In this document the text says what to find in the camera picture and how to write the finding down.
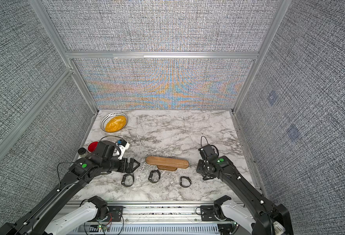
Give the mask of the wooden watch stand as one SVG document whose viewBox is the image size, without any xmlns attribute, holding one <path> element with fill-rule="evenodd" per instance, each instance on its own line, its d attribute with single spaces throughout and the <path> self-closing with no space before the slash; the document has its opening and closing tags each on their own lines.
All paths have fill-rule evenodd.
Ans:
<svg viewBox="0 0 345 235">
<path fill-rule="evenodd" d="M 159 170 L 176 171 L 178 168 L 186 169 L 189 167 L 187 160 L 148 156 L 146 163 L 155 165 Z"/>
</svg>

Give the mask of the right white arm base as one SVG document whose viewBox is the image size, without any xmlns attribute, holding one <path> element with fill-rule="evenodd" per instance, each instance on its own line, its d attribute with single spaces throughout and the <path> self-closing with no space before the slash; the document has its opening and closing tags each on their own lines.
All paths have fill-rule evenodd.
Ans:
<svg viewBox="0 0 345 235">
<path fill-rule="evenodd" d="M 213 210 L 217 219 L 231 219 L 249 233 L 252 233 L 252 225 L 256 223 L 254 217 L 247 209 L 239 206 L 231 197 L 225 195 L 215 200 L 213 202 Z"/>
</svg>

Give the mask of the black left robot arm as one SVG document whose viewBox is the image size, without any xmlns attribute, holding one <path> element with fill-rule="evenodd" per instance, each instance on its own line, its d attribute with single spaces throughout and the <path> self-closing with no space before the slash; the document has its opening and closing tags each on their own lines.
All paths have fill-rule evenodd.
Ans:
<svg viewBox="0 0 345 235">
<path fill-rule="evenodd" d="M 57 186 L 33 209 L 14 223 L 5 223 L 0 235 L 49 235 L 48 225 L 67 202 L 95 177 L 102 173 L 120 172 L 132 174 L 140 163 L 119 157 L 123 141 L 98 142 L 96 149 L 73 162 Z"/>
</svg>

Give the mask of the left white arm base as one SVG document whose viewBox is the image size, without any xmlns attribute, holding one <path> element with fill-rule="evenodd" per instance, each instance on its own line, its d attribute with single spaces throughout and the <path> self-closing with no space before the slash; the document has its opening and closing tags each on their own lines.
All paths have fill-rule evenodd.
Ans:
<svg viewBox="0 0 345 235">
<path fill-rule="evenodd" d="M 78 209 L 51 222 L 45 229 L 45 233 L 47 235 L 67 235 L 88 221 L 107 219 L 108 214 L 107 202 L 98 196 L 93 196 Z"/>
</svg>

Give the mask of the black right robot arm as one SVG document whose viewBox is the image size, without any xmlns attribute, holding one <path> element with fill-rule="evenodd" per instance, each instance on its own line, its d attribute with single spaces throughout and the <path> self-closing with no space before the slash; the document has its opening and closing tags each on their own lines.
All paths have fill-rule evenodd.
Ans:
<svg viewBox="0 0 345 235">
<path fill-rule="evenodd" d="M 276 205 L 254 188 L 226 156 L 219 156 L 214 145 L 198 149 L 199 160 L 196 172 L 203 180 L 217 178 L 225 183 L 243 202 L 239 207 L 229 196 L 213 203 L 214 215 L 219 220 L 231 219 L 252 235 L 292 235 L 293 226 L 288 209 Z"/>
</svg>

